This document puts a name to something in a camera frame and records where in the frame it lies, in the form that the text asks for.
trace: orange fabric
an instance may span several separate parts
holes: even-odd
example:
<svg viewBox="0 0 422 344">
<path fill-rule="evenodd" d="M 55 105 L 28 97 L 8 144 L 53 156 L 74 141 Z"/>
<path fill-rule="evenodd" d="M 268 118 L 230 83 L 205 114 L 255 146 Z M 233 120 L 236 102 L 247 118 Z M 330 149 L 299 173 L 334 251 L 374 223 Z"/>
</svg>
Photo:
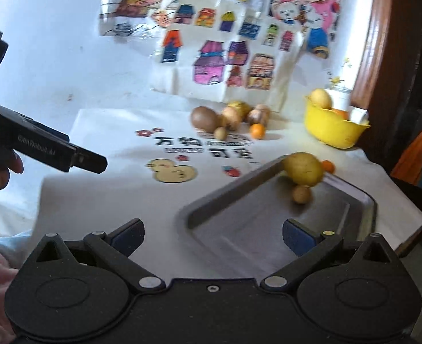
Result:
<svg viewBox="0 0 422 344">
<path fill-rule="evenodd" d="M 422 132 L 403 152 L 391 177 L 416 185 L 422 174 Z"/>
</svg>

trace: yellow plastic bowl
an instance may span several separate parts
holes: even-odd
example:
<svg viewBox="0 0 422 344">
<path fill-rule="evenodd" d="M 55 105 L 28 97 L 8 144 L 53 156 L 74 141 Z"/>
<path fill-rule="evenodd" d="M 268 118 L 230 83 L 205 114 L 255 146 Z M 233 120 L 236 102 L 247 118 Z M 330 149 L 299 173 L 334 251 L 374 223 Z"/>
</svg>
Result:
<svg viewBox="0 0 422 344">
<path fill-rule="evenodd" d="M 335 148 L 350 148 L 370 125 L 344 120 L 332 110 L 322 109 L 306 98 L 306 130 L 318 140 Z"/>
</svg>

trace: house drawing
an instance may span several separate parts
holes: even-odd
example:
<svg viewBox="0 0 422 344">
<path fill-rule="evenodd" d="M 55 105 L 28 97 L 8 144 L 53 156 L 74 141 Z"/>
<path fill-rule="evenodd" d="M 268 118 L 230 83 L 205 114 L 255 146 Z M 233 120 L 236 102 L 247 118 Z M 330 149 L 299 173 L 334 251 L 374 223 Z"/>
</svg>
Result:
<svg viewBox="0 0 422 344">
<path fill-rule="evenodd" d="M 272 55 L 256 54 L 249 66 L 246 78 L 247 89 L 269 90 L 273 80 L 274 58 Z"/>
<path fill-rule="evenodd" d="M 248 47 L 245 41 L 232 41 L 228 48 L 228 64 L 244 66 L 248 61 Z"/>
<path fill-rule="evenodd" d="M 271 24 L 267 29 L 267 36 L 265 37 L 264 45 L 274 46 L 274 41 L 278 36 L 279 27 L 277 24 Z"/>
<path fill-rule="evenodd" d="M 294 34 L 290 31 L 286 31 L 281 39 L 281 44 L 279 45 L 279 50 L 283 50 L 284 52 L 288 52 L 291 48 L 292 40 Z"/>
<path fill-rule="evenodd" d="M 209 9 L 208 7 L 204 7 L 198 13 L 197 21 L 195 25 L 202 26 L 202 27 L 212 27 L 214 25 L 215 20 L 215 10 Z"/>
<path fill-rule="evenodd" d="M 242 86 L 242 74 L 240 66 L 233 65 L 230 70 L 230 75 L 228 76 L 226 84 L 228 87 Z"/>
<path fill-rule="evenodd" d="M 258 25 L 257 19 L 254 17 L 247 17 L 244 20 L 238 34 L 251 40 L 255 40 L 259 30 L 260 26 Z"/>
<path fill-rule="evenodd" d="M 174 15 L 173 23 L 180 23 L 183 25 L 191 25 L 195 9 L 192 5 L 184 4 L 180 5 L 179 9 Z"/>
<path fill-rule="evenodd" d="M 179 30 L 168 31 L 163 40 L 163 46 L 164 50 L 161 63 L 177 61 L 177 52 L 179 51 L 179 48 L 182 47 Z"/>
<path fill-rule="evenodd" d="M 200 49 L 200 56 L 193 66 L 193 80 L 196 83 L 217 84 L 222 82 L 225 66 L 222 43 L 207 40 Z"/>
<path fill-rule="evenodd" d="M 235 23 L 235 13 L 232 11 L 227 11 L 222 16 L 222 23 L 220 30 L 223 32 L 231 32 L 231 29 L 233 28 L 233 24 Z"/>
</svg>

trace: orange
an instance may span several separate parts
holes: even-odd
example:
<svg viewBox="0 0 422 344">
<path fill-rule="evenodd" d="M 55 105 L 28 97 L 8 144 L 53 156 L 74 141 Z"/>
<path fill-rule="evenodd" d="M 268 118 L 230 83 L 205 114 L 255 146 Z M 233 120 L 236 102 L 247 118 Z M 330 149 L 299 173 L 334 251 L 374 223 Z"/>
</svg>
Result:
<svg viewBox="0 0 422 344">
<path fill-rule="evenodd" d="M 322 161 L 322 168 L 324 171 L 329 173 L 335 173 L 335 164 L 333 164 L 331 161 Z"/>
<path fill-rule="evenodd" d="M 265 127 L 262 124 L 253 124 L 249 128 L 251 137 L 256 140 L 261 140 L 265 135 Z"/>
<path fill-rule="evenodd" d="M 349 120 L 349 112 L 339 109 L 332 109 L 332 111 L 340 115 L 344 120 Z"/>
</svg>

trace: tray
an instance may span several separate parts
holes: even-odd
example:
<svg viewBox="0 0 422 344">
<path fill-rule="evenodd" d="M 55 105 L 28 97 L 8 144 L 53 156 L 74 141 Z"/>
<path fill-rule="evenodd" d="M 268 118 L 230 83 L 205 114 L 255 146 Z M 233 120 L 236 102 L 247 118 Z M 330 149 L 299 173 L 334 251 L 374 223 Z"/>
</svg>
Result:
<svg viewBox="0 0 422 344">
<path fill-rule="evenodd" d="M 178 213 L 184 241 L 223 277 L 260 280 L 295 260 L 297 256 L 282 238 L 282 225 L 289 218 L 317 233 L 332 230 L 346 240 L 362 240 L 373 232 L 375 201 L 335 175 L 326 173 L 324 180 L 312 188 L 310 204 L 295 204 L 291 199 L 295 184 L 283 171 L 285 157 Z"/>
</svg>

